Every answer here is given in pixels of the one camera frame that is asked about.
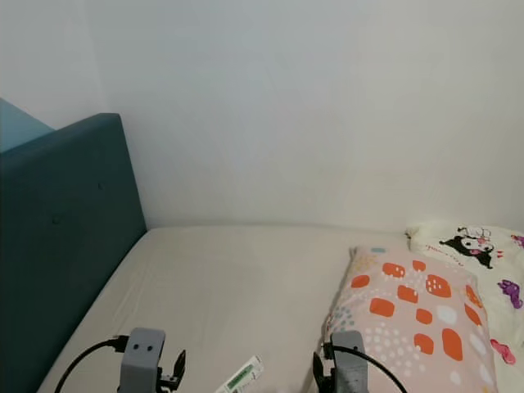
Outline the cream bed mattress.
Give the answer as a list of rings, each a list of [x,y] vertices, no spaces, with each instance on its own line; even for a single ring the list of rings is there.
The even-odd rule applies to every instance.
[[[38,393],[53,393],[90,345],[165,331],[162,367],[186,352],[177,393],[214,393],[252,356],[248,393],[315,393],[311,356],[355,246],[404,250],[404,233],[318,226],[172,226],[146,233],[117,266]]]

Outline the pink orange-spotted pillow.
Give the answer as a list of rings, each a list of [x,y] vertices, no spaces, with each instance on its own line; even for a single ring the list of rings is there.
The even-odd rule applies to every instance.
[[[455,264],[404,248],[355,246],[331,304],[322,352],[369,363],[369,393],[500,393],[477,279]],[[333,346],[359,331],[364,350]]]

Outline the teal upholstered headboard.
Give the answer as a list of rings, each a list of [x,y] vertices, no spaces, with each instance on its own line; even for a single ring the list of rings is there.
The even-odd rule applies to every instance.
[[[147,225],[121,117],[0,157],[1,393],[36,393]]]

